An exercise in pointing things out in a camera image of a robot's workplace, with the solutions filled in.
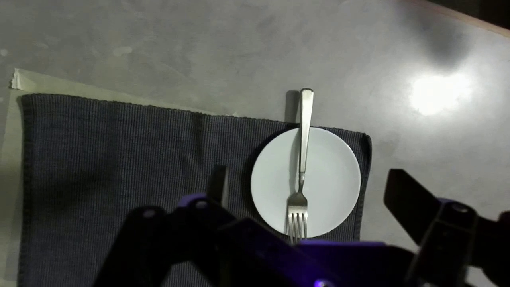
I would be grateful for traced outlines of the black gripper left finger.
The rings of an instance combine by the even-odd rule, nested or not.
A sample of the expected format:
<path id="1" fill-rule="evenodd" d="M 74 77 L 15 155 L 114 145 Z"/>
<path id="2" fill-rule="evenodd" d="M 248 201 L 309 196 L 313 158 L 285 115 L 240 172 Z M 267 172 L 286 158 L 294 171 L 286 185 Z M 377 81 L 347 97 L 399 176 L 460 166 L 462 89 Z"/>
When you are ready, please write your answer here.
<path id="1" fill-rule="evenodd" d="M 226 211 L 229 171 L 205 195 L 184 196 L 171 212 L 132 209 L 92 287 L 162 287 L 189 263 L 210 287 L 296 287 L 294 249 L 250 219 Z"/>

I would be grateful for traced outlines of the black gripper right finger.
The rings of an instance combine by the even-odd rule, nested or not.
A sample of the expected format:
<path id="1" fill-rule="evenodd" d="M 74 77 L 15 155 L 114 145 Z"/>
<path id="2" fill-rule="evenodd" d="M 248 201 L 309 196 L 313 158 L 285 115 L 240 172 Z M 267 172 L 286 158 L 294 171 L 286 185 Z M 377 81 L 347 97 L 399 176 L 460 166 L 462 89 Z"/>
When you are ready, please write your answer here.
<path id="1" fill-rule="evenodd" d="M 495 287 L 510 287 L 510 211 L 497 220 L 436 198 L 411 174 L 390 169 L 383 204 L 419 246 L 404 276 L 411 287 L 466 287 L 470 266 Z"/>

